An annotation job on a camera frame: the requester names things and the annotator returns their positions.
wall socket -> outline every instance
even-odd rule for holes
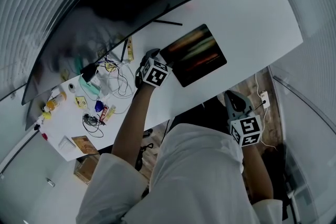
[[[261,101],[264,102],[266,101],[265,104],[262,104],[262,106],[264,107],[264,109],[268,108],[270,106],[270,103],[269,103],[269,98],[268,98],[268,93],[267,91],[263,91],[261,94]]]

yellow bottle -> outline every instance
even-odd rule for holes
[[[67,100],[67,95],[65,92],[61,92],[51,100],[49,100],[46,103],[46,106],[44,107],[45,112],[53,111],[57,106],[61,104],[62,101]]]

white sleeve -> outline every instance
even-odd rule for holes
[[[102,154],[84,195],[77,224],[118,223],[141,200],[146,179],[124,160]]]
[[[282,201],[262,200],[252,205],[260,224],[281,224],[282,223]]]

small box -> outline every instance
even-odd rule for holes
[[[164,83],[171,72],[172,68],[152,58],[149,58],[141,69],[142,80],[157,88]]]
[[[74,175],[89,185],[97,164],[97,158],[89,156],[75,168]]]
[[[241,147],[259,143],[262,132],[259,115],[230,123],[230,134]]]

white shirt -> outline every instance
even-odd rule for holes
[[[179,124],[160,149],[143,199],[145,178],[124,160],[102,154],[77,223],[281,223],[282,201],[250,204],[242,150],[232,136]]]

